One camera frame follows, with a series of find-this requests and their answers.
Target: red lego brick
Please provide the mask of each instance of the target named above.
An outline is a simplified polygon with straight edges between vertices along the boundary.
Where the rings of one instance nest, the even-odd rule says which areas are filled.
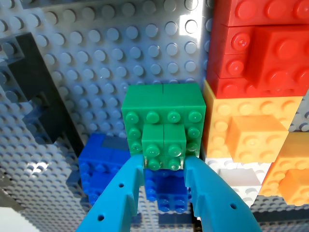
[[[210,69],[207,70],[206,80],[218,99],[305,96],[308,91],[307,86],[261,91],[257,90],[245,78],[221,79]]]
[[[217,0],[214,21],[226,26],[309,24],[309,0]]]
[[[255,27],[253,37],[250,83],[260,90],[309,86],[309,26]]]
[[[213,67],[212,62],[208,66],[213,68],[214,72],[220,78],[244,78],[244,68],[247,64],[247,54],[235,54],[235,55],[211,55],[211,59],[214,60]]]
[[[217,52],[223,51],[225,55],[248,53],[253,26],[227,27],[223,24],[213,23],[211,31],[211,48]]]

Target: orange lego brick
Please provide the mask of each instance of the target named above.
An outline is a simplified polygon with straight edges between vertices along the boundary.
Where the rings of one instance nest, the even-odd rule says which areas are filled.
[[[290,169],[309,169],[309,133],[291,132],[271,165],[262,184],[259,195],[281,196],[278,190],[280,182]]]
[[[309,203],[309,169],[288,170],[278,187],[287,204],[301,206]]]
[[[227,26],[308,24],[308,0],[217,0],[214,21]]]
[[[207,158],[231,157],[226,138],[233,116],[273,116],[287,131],[302,100],[302,97],[217,99],[207,81],[203,96],[207,105],[203,132]]]
[[[234,162],[272,163],[288,133],[272,115],[233,116],[226,145]]]
[[[309,26],[255,27],[250,57],[244,76],[260,90],[309,86]]]

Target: lego stud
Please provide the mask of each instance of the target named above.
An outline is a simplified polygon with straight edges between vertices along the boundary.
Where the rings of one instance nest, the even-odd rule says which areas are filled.
[[[130,122],[130,123],[133,123],[133,124],[136,124],[138,123],[139,121],[139,116],[133,112],[133,111],[130,111],[127,115],[126,115],[126,121],[127,122]]]
[[[200,147],[198,147],[197,143],[190,142],[186,145],[187,151],[199,151]]]
[[[191,139],[196,139],[200,135],[199,130],[196,127],[190,127],[188,129],[188,137]]]
[[[127,135],[128,139],[139,139],[140,136],[141,136],[140,130],[135,127],[131,128]]]
[[[146,116],[146,120],[149,123],[157,123],[159,121],[160,117],[158,115],[158,113],[156,113],[155,111],[150,111],[148,112],[147,116]]]
[[[4,50],[7,56],[14,55],[16,52],[15,45],[12,43],[8,43],[8,42],[2,44],[2,49]]]
[[[161,196],[158,200],[158,203],[160,205],[168,205],[169,204],[169,198],[167,196]]]
[[[96,171],[98,172],[101,172],[101,173],[104,173],[106,171],[106,168],[103,164],[98,164],[96,167],[95,167]]]
[[[250,44],[250,36],[247,33],[236,34],[231,41],[232,47],[237,51],[243,51],[247,49]]]
[[[269,1],[265,7],[265,14],[270,19],[280,19],[286,12],[286,3],[280,0]]]
[[[299,43],[292,39],[282,40],[275,45],[274,52],[279,59],[291,59],[299,53]]]
[[[148,161],[147,168],[157,171],[161,168],[161,162],[156,158],[152,158]]]
[[[190,122],[194,122],[194,123],[197,123],[199,122],[200,120],[202,120],[202,114],[196,110],[192,110],[190,113],[189,113],[189,121]]]
[[[157,145],[150,144],[149,146],[147,146],[145,156],[155,157],[158,156],[159,154],[160,149],[158,148]]]
[[[295,17],[300,19],[307,19],[309,17],[308,8],[309,8],[308,0],[299,1],[293,7]]]
[[[172,158],[169,161],[169,169],[171,169],[172,171],[177,171],[180,168],[181,168],[181,164],[180,164],[179,158]]]
[[[241,20],[249,20],[255,16],[257,5],[252,0],[242,1],[236,7],[235,15]]]
[[[180,121],[180,118],[181,118],[180,114],[178,112],[176,112],[176,111],[170,111],[168,113],[168,121],[170,123],[177,123],[177,122]]]
[[[0,84],[5,84],[9,80],[9,76],[5,71],[0,72]]]
[[[5,96],[11,101],[11,103],[17,103],[20,97],[19,93],[16,91],[7,91]]]
[[[139,142],[134,142],[131,146],[131,151],[133,151],[133,152],[140,152],[142,150],[143,150],[143,148],[142,148],[142,146]]]
[[[169,146],[169,156],[177,157],[180,156],[181,154],[182,149],[178,145],[172,144],[171,146]]]

